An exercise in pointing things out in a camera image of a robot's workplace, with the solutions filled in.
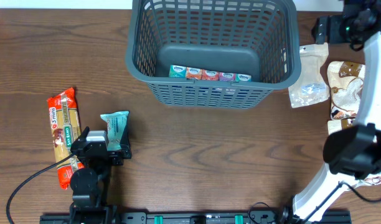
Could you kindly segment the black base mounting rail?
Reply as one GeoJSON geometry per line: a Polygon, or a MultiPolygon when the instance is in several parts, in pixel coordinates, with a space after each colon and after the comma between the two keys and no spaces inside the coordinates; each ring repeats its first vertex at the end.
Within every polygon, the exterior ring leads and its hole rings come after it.
{"type": "MultiPolygon", "coordinates": [[[[39,223],[107,223],[103,221],[93,221],[94,218],[74,218],[69,215],[42,215],[39,223]]],[[[112,223],[122,224],[196,224],[196,223],[229,223],[229,224],[251,224],[251,223],[279,223],[274,211],[255,210],[250,216],[248,213],[144,213],[131,212],[122,213],[119,218],[112,220],[112,223]]],[[[323,224],[351,224],[352,219],[349,211],[331,210],[325,212],[320,222],[323,224]]]]}

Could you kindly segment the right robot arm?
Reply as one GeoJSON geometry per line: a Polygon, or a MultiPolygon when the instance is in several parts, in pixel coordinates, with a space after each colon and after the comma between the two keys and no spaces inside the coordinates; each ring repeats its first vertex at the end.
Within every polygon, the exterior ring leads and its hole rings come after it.
{"type": "Polygon", "coordinates": [[[324,164],[291,199],[277,223],[314,223],[346,190],[381,172],[381,0],[344,1],[341,15],[320,17],[311,31],[317,44],[348,43],[362,50],[365,78],[359,111],[351,127],[326,139],[324,164]]]}

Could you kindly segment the orange spaghetti pasta packet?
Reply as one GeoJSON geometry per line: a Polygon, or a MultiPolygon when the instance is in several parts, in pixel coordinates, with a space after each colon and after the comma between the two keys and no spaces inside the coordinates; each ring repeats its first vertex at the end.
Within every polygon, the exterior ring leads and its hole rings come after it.
{"type": "Polygon", "coordinates": [[[69,88],[47,100],[52,144],[57,166],[59,185],[66,190],[75,171],[84,168],[76,156],[70,157],[72,143],[81,134],[75,90],[69,88]]]}

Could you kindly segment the multicolour Kleenex tissue multipack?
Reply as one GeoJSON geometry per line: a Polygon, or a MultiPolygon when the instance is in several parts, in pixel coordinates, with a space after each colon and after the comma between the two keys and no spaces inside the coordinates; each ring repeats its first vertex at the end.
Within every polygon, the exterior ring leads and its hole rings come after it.
{"type": "Polygon", "coordinates": [[[186,78],[188,80],[210,80],[223,82],[251,82],[252,76],[241,73],[225,73],[201,68],[171,65],[170,78],[186,78]]]}

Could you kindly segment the brown white mushroom pouch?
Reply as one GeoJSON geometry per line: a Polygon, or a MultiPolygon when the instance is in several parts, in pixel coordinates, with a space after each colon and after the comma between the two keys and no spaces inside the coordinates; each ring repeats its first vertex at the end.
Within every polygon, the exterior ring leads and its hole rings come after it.
{"type": "MultiPolygon", "coordinates": [[[[328,135],[332,133],[342,131],[343,129],[347,129],[352,126],[354,119],[338,119],[338,120],[330,120],[327,122],[327,130],[328,135]]],[[[354,187],[361,186],[373,186],[381,184],[381,172],[378,174],[369,174],[364,180],[359,180],[358,183],[354,185],[354,187]]]]}

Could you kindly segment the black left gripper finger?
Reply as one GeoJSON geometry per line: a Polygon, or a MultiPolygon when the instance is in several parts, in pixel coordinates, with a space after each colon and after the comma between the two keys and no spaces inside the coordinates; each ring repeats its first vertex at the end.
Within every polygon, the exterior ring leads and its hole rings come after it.
{"type": "Polygon", "coordinates": [[[127,127],[127,116],[123,116],[120,121],[121,128],[121,140],[120,140],[120,148],[122,152],[130,152],[130,143],[129,143],[129,135],[128,135],[128,127],[127,127]]]}
{"type": "Polygon", "coordinates": [[[87,145],[87,136],[90,132],[90,128],[87,126],[79,135],[79,137],[72,143],[70,148],[71,151],[79,151],[83,150],[83,148],[87,145]]]}

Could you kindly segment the brown white coconut pouch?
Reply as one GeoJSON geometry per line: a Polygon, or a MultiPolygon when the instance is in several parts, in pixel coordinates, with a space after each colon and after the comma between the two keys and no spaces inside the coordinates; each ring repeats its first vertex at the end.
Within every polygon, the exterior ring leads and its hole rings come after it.
{"type": "Polygon", "coordinates": [[[365,65],[333,61],[327,69],[331,89],[331,119],[355,118],[361,101],[365,65]]]}

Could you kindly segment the teal snack bar wrapper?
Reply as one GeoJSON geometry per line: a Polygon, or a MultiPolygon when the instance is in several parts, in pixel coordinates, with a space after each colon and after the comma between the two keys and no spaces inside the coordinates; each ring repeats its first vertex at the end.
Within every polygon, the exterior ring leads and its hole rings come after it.
{"type": "Polygon", "coordinates": [[[101,114],[100,118],[107,123],[107,136],[109,151],[121,149],[120,142],[127,125],[129,111],[117,111],[110,114],[101,114]]]}

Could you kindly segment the pale beige resealable pouch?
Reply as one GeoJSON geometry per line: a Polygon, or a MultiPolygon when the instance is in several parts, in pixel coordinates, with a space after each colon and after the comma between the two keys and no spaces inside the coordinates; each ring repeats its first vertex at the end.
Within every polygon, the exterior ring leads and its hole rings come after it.
{"type": "Polygon", "coordinates": [[[292,108],[315,105],[329,98],[329,87],[321,75],[321,67],[329,55],[328,44],[300,46],[301,74],[288,88],[292,108]]]}

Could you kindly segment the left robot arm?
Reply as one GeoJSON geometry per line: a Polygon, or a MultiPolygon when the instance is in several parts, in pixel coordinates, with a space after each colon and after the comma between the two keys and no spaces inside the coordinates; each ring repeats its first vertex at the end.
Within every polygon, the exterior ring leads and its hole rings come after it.
{"type": "Polygon", "coordinates": [[[107,131],[85,128],[72,143],[71,152],[84,165],[70,179],[73,205],[70,223],[121,223],[117,206],[108,205],[108,189],[113,166],[131,159],[127,116],[107,118],[107,131]]]}

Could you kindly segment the grey plastic mesh basket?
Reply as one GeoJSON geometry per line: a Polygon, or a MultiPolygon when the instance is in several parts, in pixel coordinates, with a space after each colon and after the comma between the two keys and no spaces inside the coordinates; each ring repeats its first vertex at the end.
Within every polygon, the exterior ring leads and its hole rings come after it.
{"type": "Polygon", "coordinates": [[[300,76],[293,1],[134,0],[125,62],[161,103],[249,109],[300,76]],[[251,82],[170,78],[171,65],[251,82]]]}

